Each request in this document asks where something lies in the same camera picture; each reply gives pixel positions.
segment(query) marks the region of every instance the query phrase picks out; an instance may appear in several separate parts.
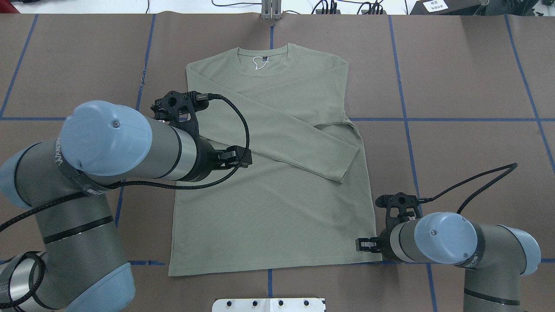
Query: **gray robot arm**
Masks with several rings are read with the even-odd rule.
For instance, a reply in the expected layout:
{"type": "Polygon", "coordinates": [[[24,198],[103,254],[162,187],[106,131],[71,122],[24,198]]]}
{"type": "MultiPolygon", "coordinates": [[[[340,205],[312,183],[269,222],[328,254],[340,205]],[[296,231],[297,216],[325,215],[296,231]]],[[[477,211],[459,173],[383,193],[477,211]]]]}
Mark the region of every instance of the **gray robot arm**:
{"type": "Polygon", "coordinates": [[[358,250],[382,253],[398,262],[464,268],[465,312],[520,312],[520,276],[534,273],[541,261],[536,240],[524,231],[471,222],[456,213],[438,212],[421,218],[417,202],[416,197],[404,193],[380,197],[376,205],[387,208],[388,229],[379,237],[359,238],[358,250]],[[408,207],[414,209],[416,219],[407,221],[413,216],[406,211],[408,207]],[[390,216],[391,208],[400,208],[397,217],[390,216]]]}
{"type": "Polygon", "coordinates": [[[195,111],[208,106],[203,96],[168,93],[153,105],[158,120],[122,105],[84,103],[66,119],[58,138],[4,163],[0,188],[22,208],[76,192],[87,196],[36,214],[46,252],[25,253],[0,265],[0,302],[21,298],[41,274],[42,283],[31,298],[2,311],[116,312],[131,302],[133,276],[104,195],[107,185],[134,177],[199,181],[212,170],[251,163],[249,153],[237,164],[239,147],[214,150],[198,136],[195,111]],[[185,112],[190,118],[180,125],[185,112]]]}

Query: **clothing tag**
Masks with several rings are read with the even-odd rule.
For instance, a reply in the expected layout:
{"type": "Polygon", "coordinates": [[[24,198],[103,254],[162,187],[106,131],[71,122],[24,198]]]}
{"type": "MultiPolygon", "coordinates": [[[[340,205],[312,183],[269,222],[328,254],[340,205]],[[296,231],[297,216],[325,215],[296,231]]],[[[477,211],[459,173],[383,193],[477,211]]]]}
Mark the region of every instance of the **clothing tag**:
{"type": "Polygon", "coordinates": [[[269,56],[255,56],[253,57],[253,63],[256,65],[256,68],[254,69],[255,71],[259,70],[259,69],[263,69],[264,66],[266,66],[266,64],[268,64],[268,62],[270,61],[270,57],[269,56]],[[257,58],[261,58],[262,59],[262,63],[264,63],[264,65],[262,65],[262,67],[258,66],[258,63],[256,62],[257,58]]]}
{"type": "Polygon", "coordinates": [[[426,10],[428,12],[437,12],[445,9],[449,9],[449,7],[445,4],[444,0],[433,0],[428,2],[423,2],[426,10]]]}

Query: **t-shirt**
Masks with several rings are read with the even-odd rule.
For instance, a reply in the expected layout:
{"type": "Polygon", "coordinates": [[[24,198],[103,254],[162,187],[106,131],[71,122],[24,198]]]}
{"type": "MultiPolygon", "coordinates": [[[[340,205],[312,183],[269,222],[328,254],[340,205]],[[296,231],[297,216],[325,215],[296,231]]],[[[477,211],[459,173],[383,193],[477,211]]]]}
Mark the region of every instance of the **t-shirt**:
{"type": "MultiPolygon", "coordinates": [[[[345,117],[348,66],[294,44],[187,65],[189,90],[222,94],[244,115],[253,164],[176,192],[170,276],[381,260],[355,248],[376,228],[364,145],[345,117]]],[[[197,117],[214,148],[245,145],[225,102],[197,117]]]]}

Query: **blue plastic cap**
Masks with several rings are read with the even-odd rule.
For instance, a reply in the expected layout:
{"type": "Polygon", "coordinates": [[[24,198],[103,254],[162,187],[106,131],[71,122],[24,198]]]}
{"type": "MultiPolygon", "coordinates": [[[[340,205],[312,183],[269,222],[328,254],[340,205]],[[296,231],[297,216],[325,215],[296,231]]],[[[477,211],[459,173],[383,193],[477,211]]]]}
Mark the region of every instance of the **blue plastic cap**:
{"type": "Polygon", "coordinates": [[[25,209],[32,209],[31,206],[27,205],[23,199],[17,193],[16,188],[16,169],[21,157],[25,154],[29,148],[35,146],[31,145],[30,147],[19,151],[14,156],[11,156],[6,162],[0,167],[0,191],[9,199],[12,204],[16,205],[17,207],[25,208],[25,209]]]}
{"type": "Polygon", "coordinates": [[[131,107],[101,100],[76,107],[62,127],[60,147],[68,163],[103,177],[135,168],[152,144],[148,120],[131,107]]]}
{"type": "Polygon", "coordinates": [[[524,254],[526,256],[526,268],[521,275],[530,275],[534,273],[538,269],[539,263],[542,261],[542,252],[539,249],[538,242],[533,236],[523,230],[513,229],[501,224],[498,225],[511,231],[511,233],[513,233],[513,235],[518,239],[518,242],[521,243],[522,249],[524,250],[524,254]]]}
{"type": "Polygon", "coordinates": [[[455,264],[472,256],[478,246],[478,236],[470,221],[463,216],[436,212],[418,221],[415,242],[430,260],[455,264]]]}
{"type": "Polygon", "coordinates": [[[119,312],[135,297],[131,265],[126,263],[85,290],[65,312],[119,312]]]}

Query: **metal bracket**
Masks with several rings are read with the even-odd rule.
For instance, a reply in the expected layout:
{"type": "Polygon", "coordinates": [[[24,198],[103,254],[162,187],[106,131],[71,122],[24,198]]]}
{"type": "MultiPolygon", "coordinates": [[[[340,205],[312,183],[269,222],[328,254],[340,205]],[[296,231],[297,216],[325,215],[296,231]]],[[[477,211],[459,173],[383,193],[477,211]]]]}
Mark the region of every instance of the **metal bracket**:
{"type": "Polygon", "coordinates": [[[281,0],[262,0],[262,19],[281,19],[281,0]]]}

